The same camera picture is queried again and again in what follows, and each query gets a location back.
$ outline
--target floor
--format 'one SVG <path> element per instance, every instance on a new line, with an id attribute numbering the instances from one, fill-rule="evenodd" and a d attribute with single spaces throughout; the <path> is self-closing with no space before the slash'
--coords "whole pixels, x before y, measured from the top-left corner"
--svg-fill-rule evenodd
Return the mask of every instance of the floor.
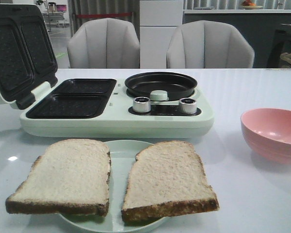
<path id="1" fill-rule="evenodd" d="M 55 57 L 57 60 L 58 68 L 69 68 L 69 59 L 67 54 L 67 43 L 71 38 L 70 27 L 56 27 L 55 25 L 50 28 L 48 32 Z"/>

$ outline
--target bread slice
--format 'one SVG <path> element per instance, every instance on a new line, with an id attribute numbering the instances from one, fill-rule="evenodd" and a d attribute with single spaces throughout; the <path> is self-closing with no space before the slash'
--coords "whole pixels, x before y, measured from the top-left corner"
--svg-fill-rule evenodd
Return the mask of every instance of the bread slice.
<path id="1" fill-rule="evenodd" d="M 37 158 L 27 179 L 7 198 L 6 211 L 106 216 L 110 170 L 110 150 L 105 143 L 59 141 Z"/>
<path id="2" fill-rule="evenodd" d="M 218 209 L 217 196 L 192 144 L 164 141 L 136 155 L 122 206 L 123 221 Z"/>

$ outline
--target monitor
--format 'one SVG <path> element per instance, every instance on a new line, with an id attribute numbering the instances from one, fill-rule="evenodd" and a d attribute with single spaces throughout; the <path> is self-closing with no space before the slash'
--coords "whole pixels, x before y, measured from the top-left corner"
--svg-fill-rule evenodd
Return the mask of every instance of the monitor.
<path id="1" fill-rule="evenodd" d="M 67 11 L 67 5 L 56 5 L 58 12 L 66 12 Z"/>

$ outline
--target open lid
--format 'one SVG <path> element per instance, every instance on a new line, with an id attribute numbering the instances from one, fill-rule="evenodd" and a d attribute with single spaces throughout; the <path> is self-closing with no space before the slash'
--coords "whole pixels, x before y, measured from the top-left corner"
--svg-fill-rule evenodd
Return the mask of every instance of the open lid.
<path id="1" fill-rule="evenodd" d="M 36 5 L 0 4 L 0 97 L 29 107 L 40 84 L 57 83 L 57 62 Z"/>

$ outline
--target sandwich maker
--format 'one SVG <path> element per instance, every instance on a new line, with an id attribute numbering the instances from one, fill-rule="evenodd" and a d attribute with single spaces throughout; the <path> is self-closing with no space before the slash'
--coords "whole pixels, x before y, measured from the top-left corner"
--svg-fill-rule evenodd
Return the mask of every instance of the sandwich maker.
<path id="1" fill-rule="evenodd" d="M 124 79 L 58 82 L 56 71 L 39 8 L 0 4 L 0 104 L 24 110 L 20 123 L 26 132 L 189 138 L 206 134 L 213 125 L 213 111 L 190 76 L 146 72 Z"/>

